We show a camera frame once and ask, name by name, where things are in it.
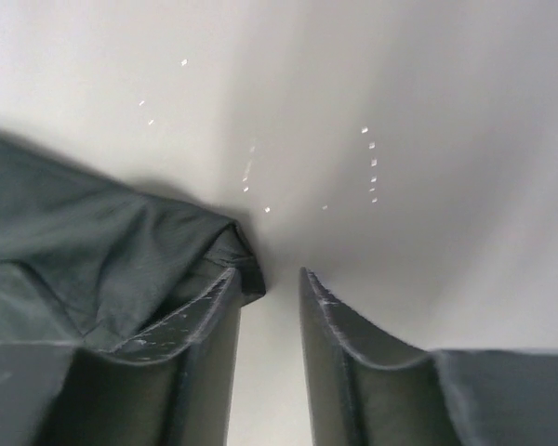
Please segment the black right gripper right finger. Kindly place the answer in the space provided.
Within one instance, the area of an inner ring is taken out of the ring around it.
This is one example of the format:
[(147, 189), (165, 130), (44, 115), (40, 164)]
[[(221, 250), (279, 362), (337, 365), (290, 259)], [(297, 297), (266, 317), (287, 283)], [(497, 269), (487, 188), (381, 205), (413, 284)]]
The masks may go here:
[(558, 445), (558, 351), (423, 350), (299, 274), (316, 445)]

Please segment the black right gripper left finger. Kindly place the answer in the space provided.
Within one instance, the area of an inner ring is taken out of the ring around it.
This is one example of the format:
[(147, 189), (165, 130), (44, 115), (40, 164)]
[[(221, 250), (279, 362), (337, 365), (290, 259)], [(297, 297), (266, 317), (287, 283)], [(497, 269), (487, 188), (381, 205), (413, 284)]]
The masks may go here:
[(0, 342), (0, 445), (222, 445), (227, 440), (241, 278), (110, 351)]

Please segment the black t shirt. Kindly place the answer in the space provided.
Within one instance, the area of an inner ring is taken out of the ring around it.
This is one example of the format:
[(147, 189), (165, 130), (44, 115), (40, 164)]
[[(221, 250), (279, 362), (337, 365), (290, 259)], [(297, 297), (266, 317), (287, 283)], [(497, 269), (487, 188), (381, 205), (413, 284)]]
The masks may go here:
[(110, 349), (225, 269), (264, 296), (239, 224), (49, 159), (0, 134), (0, 341)]

